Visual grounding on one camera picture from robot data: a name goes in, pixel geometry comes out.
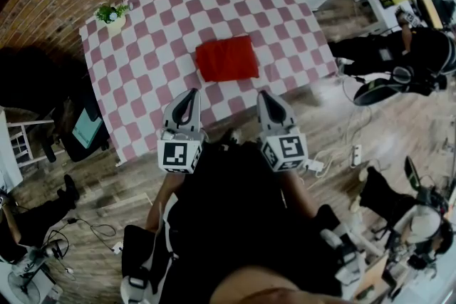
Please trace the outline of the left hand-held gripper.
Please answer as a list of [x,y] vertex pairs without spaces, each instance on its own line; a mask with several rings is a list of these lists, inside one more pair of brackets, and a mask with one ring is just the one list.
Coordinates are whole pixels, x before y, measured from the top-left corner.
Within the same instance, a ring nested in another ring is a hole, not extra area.
[[201,97],[196,88],[179,94],[166,108],[157,141],[157,162],[172,174],[193,174],[206,134],[200,130]]

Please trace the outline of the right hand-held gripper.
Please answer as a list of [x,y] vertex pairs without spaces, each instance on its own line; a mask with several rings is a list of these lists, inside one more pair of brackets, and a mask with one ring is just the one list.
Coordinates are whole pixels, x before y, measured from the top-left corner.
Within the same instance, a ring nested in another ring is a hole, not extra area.
[[273,172],[297,169],[308,162],[306,136],[295,125],[293,108],[280,96],[261,90],[256,99],[261,125],[261,153]]

